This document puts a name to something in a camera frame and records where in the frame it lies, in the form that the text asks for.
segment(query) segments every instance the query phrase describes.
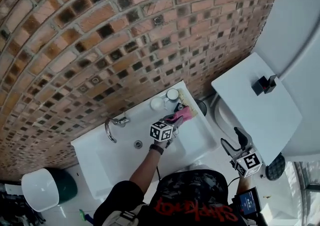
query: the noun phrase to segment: wristwatch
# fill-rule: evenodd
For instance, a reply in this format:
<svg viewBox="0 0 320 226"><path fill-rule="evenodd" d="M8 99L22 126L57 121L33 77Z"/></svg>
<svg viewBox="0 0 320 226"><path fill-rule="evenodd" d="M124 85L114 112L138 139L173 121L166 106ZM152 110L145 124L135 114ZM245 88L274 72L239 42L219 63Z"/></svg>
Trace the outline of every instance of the wristwatch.
<svg viewBox="0 0 320 226"><path fill-rule="evenodd" d="M161 147L158 146L158 145L155 145L155 144L151 144L151 145L150 145L149 151L150 151L150 150L156 150L157 152L160 153L160 155L162 155L162 154L164 153L164 149L161 148Z"/></svg>

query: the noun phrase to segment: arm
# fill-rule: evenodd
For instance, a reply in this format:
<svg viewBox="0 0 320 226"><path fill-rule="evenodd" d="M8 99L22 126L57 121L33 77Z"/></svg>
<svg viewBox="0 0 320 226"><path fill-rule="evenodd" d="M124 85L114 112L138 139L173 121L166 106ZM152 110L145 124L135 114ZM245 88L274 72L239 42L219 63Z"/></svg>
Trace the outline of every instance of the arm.
<svg viewBox="0 0 320 226"><path fill-rule="evenodd" d="M137 168L137 170L135 170L135 172L129 179L129 181L135 183L140 187L143 194L146 194L150 186L160 157L161 154L158 151L151 149L149 153L146 155L144 161Z"/></svg>
<svg viewBox="0 0 320 226"><path fill-rule="evenodd" d="M236 190L236 194L241 194L247 190L250 189L250 183L251 183L251 176L242 178L240 176L239 184L238 184L238 189Z"/></svg>

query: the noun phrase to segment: drain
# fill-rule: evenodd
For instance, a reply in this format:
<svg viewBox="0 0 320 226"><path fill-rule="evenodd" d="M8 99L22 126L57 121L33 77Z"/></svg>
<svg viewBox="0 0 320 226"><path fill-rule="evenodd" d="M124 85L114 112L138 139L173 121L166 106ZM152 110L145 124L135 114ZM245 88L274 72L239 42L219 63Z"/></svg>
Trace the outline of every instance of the drain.
<svg viewBox="0 0 320 226"><path fill-rule="evenodd" d="M133 146L134 146L136 149L141 149L141 148L142 148L142 141L136 140L136 141L134 142Z"/></svg>

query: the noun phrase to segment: hand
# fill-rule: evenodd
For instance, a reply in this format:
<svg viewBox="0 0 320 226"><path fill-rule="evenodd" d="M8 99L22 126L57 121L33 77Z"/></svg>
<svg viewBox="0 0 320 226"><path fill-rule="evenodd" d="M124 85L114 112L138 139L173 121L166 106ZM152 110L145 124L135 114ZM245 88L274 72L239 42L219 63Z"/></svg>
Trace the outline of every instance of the hand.
<svg viewBox="0 0 320 226"><path fill-rule="evenodd" d="M160 148L162 149L166 149L168 148L168 146L173 142L173 139L169 139L167 141L157 141L157 140L154 140L154 144L159 146Z"/></svg>

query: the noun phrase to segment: green object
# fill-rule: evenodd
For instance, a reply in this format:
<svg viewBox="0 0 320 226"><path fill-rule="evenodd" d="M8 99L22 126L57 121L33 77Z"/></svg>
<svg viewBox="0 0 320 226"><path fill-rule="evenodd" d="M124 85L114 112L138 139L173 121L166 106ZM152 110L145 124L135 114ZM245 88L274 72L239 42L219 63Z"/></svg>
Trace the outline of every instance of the green object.
<svg viewBox="0 0 320 226"><path fill-rule="evenodd" d="M67 171L56 168L46 169L52 175L54 182L58 188L59 205L71 200L77 195L77 184Z"/></svg>
<svg viewBox="0 0 320 226"><path fill-rule="evenodd" d="M82 219L82 221L86 221L86 218L85 218L85 212L84 211L82 211L81 209L79 209L79 211L80 211L80 216L81 216L81 219Z"/></svg>

